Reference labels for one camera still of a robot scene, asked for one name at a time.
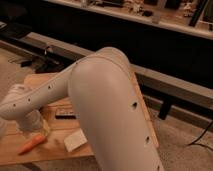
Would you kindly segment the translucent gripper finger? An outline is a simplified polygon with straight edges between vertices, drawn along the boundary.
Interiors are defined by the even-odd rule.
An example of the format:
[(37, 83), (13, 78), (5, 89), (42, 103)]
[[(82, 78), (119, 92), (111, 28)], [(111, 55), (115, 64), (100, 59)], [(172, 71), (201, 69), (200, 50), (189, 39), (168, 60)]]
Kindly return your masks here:
[(48, 122), (46, 120), (43, 120), (43, 128), (42, 128), (42, 132), (45, 136), (48, 136), (51, 132), (51, 128), (48, 125)]

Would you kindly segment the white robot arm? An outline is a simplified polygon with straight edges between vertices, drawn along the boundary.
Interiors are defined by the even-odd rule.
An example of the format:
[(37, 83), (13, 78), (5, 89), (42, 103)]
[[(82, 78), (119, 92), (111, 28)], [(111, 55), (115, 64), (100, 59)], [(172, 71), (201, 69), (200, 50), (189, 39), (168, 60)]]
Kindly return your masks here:
[(102, 48), (33, 90), (9, 93), (0, 117), (16, 120), (65, 97), (102, 171), (165, 171), (122, 51)]

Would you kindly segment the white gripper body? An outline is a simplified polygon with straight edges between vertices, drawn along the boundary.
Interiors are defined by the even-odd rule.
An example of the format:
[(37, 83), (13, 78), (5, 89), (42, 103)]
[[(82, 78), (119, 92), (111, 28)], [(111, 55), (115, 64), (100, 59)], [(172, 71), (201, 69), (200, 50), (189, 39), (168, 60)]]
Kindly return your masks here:
[(34, 110), (18, 118), (16, 122), (22, 132), (34, 132), (43, 127), (43, 118), (38, 110)]

